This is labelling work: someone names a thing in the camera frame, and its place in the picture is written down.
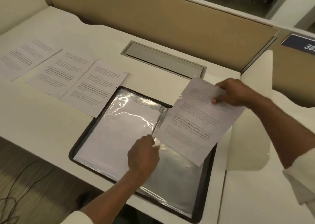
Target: cable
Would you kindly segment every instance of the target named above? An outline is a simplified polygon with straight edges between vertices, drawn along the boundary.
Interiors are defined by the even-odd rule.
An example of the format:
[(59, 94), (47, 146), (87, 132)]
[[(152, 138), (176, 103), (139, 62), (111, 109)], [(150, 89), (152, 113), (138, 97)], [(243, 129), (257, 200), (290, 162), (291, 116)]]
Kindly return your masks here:
[[(3, 206), (3, 209), (2, 209), (2, 212), (1, 212), (1, 216), (0, 216), (0, 224), (5, 224), (5, 223), (8, 223), (8, 222), (10, 222), (10, 224), (16, 224), (16, 223), (19, 221), (19, 216), (14, 216), (14, 217), (12, 217), (12, 215), (14, 214), (14, 211), (15, 211), (16, 206), (18, 205), (18, 203), (21, 201), (21, 199), (22, 199), (23, 197), (25, 197), (25, 195), (30, 191), (30, 189), (31, 189), (36, 183), (40, 182), (42, 179), (44, 179), (45, 177), (47, 177), (47, 176), (48, 176), (49, 174), (51, 174), (51, 172), (54, 170), (54, 168), (52, 168), (52, 170), (50, 170), (46, 175), (44, 175), (42, 178), (40, 178), (40, 179), (38, 179), (37, 181), (35, 181), (35, 182), (27, 189), (27, 191), (23, 194), (23, 196), (20, 197), (18, 200), (16, 200), (16, 199), (13, 198), (13, 197), (10, 197), (10, 194), (11, 194), (11, 191), (12, 191), (12, 189), (13, 189), (13, 186), (14, 186), (14, 184), (17, 182), (17, 180), (19, 179), (19, 177), (23, 174), (23, 172), (24, 172), (28, 167), (32, 166), (32, 165), (35, 164), (35, 163), (43, 163), (43, 161), (38, 160), (38, 161), (35, 161), (35, 162), (32, 162), (32, 163), (28, 164), (28, 165), (19, 173), (19, 175), (17, 176), (17, 178), (14, 180), (12, 186), (10, 187), (10, 190), (9, 190), (7, 196), (6, 196), (5, 198), (0, 199), (0, 202), (4, 201), (4, 206)], [(8, 203), (8, 200), (13, 200), (13, 201), (14, 201), (14, 205), (13, 205), (13, 207), (11, 208), (11, 210), (9, 211), (8, 217), (7, 217), (5, 220), (2, 221), (3, 215), (4, 215), (4, 211), (5, 211), (5, 209), (6, 209), (6, 205), (7, 205), (7, 203)]]

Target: white sleeve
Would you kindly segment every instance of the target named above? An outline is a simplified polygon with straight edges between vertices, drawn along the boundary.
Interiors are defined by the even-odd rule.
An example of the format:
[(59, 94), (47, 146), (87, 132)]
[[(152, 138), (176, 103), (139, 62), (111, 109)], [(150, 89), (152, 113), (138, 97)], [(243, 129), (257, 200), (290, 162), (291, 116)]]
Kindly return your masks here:
[(315, 148), (298, 157), (283, 174), (299, 204), (305, 203), (315, 217)]
[(71, 213), (61, 224), (93, 224), (91, 219), (83, 212), (75, 211)]

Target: right hand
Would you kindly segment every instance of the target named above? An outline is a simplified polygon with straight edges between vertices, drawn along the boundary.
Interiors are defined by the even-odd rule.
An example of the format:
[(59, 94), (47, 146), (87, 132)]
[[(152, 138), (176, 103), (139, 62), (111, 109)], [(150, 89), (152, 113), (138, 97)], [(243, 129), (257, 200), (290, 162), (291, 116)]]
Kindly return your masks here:
[(216, 86), (226, 90), (226, 94), (213, 98), (211, 101), (213, 104), (226, 102), (232, 106), (246, 106), (249, 108), (253, 101), (262, 97), (238, 79), (228, 78), (217, 83)]
[(129, 170), (136, 173), (138, 178), (144, 182), (155, 170), (160, 156), (160, 146), (155, 146), (151, 135), (142, 136), (128, 151)]

